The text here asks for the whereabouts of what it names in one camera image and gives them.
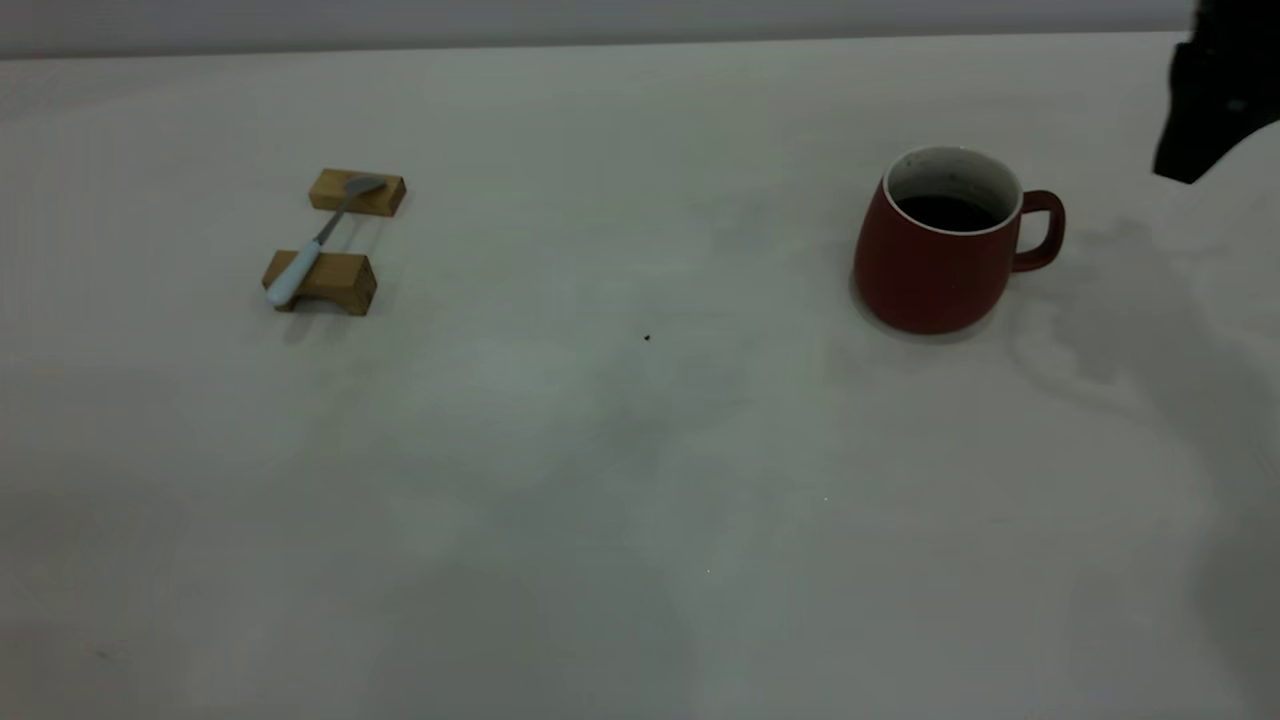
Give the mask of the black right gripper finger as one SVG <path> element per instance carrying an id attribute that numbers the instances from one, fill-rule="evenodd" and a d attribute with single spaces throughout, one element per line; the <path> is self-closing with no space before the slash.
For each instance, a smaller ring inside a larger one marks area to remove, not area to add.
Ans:
<path id="1" fill-rule="evenodd" d="M 1172 54 L 1156 176 L 1193 184 L 1279 118 L 1279 4 L 1198 1 Z"/>

